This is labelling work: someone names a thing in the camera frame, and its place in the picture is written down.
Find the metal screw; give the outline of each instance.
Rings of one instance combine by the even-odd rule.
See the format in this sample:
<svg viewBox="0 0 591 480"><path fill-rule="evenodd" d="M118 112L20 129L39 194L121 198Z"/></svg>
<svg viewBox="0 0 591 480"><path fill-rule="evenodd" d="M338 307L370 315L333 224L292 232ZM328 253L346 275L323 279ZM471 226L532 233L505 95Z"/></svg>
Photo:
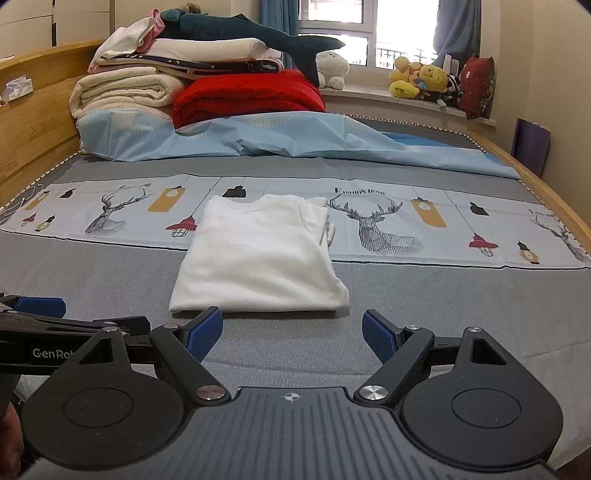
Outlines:
<svg viewBox="0 0 591 480"><path fill-rule="evenodd" d="M381 385L365 385L359 389L359 395L365 400L382 400L388 395L388 390Z"/></svg>
<svg viewBox="0 0 591 480"><path fill-rule="evenodd" d="M226 389L219 385L204 385L197 389L197 396L202 400L219 400L226 394Z"/></svg>

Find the light blue sheet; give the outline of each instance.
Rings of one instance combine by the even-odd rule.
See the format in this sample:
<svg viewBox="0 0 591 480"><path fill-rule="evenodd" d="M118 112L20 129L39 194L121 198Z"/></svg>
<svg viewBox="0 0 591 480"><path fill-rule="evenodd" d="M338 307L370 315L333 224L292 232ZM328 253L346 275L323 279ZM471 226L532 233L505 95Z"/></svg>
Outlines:
<svg viewBox="0 0 591 480"><path fill-rule="evenodd" d="M383 135L386 137L391 138L392 140L396 140L397 142L403 143L405 145L429 145L431 147L453 147L453 145L447 145L446 143L438 142L436 140L431 140L430 138L418 137L416 135L409 135L409 134L399 134L395 132L382 132ZM499 165L504 165L498 158L496 158L492 153L485 153L486 158L492 160Z"/></svg>
<svg viewBox="0 0 591 480"><path fill-rule="evenodd" d="M78 120L85 150L109 160L269 155L391 163L518 179L480 150L404 145L344 115L257 113L198 122L174 130L155 115L98 109Z"/></svg>

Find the white plush toy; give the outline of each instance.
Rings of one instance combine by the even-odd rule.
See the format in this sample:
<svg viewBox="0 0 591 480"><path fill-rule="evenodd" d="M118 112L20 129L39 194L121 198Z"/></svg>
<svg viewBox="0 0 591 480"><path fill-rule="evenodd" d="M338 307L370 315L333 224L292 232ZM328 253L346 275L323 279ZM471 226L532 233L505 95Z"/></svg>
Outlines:
<svg viewBox="0 0 591 480"><path fill-rule="evenodd" d="M345 75L349 73L347 60L333 51L321 51L316 55L318 81L320 88L331 87L337 90L345 88Z"/></svg>

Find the human hand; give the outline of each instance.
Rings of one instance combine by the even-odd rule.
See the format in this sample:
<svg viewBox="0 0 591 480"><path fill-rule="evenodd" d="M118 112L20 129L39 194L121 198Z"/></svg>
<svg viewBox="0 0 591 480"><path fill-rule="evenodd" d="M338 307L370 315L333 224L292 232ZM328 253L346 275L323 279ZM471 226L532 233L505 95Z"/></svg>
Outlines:
<svg viewBox="0 0 591 480"><path fill-rule="evenodd" d="M0 480L17 477L23 450L21 421L12 403L8 403L6 415L0 418Z"/></svg>

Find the blue curtain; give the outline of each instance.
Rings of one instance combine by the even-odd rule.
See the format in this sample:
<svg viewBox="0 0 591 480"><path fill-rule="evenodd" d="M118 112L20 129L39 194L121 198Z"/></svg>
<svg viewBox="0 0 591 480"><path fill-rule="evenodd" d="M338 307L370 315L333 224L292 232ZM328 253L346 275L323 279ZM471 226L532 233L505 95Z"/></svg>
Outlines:
<svg viewBox="0 0 591 480"><path fill-rule="evenodd" d="M297 35L298 0L261 0L261 24L289 35ZM289 55L283 54L286 69L294 68Z"/></svg>
<svg viewBox="0 0 591 480"><path fill-rule="evenodd" d="M443 67L445 55L460 62L460 70L470 57L480 53L480 0L439 0L433 48L434 64Z"/></svg>

